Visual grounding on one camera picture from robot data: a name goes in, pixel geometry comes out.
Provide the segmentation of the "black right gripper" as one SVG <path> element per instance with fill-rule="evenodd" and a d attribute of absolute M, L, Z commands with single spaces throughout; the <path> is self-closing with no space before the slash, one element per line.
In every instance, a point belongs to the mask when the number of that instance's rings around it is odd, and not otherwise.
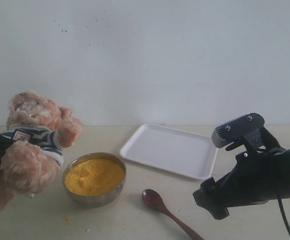
<path fill-rule="evenodd" d="M 229 208 L 265 204 L 279 199 L 279 186 L 275 176 L 274 157 L 279 149 L 235 156 L 234 168 L 219 180 L 213 177 L 203 181 L 193 192 L 197 206 L 207 210 L 214 219 L 230 215 Z"/>

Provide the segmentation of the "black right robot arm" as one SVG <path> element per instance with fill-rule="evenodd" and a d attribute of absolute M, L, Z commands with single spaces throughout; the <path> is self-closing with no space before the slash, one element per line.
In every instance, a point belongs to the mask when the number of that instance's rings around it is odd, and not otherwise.
<path fill-rule="evenodd" d="M 229 216 L 229 209 L 262 205 L 277 197 L 290 199 L 290 149 L 247 151 L 236 155 L 234 168 L 219 180 L 210 177 L 192 195 L 197 206 L 214 219 Z"/>

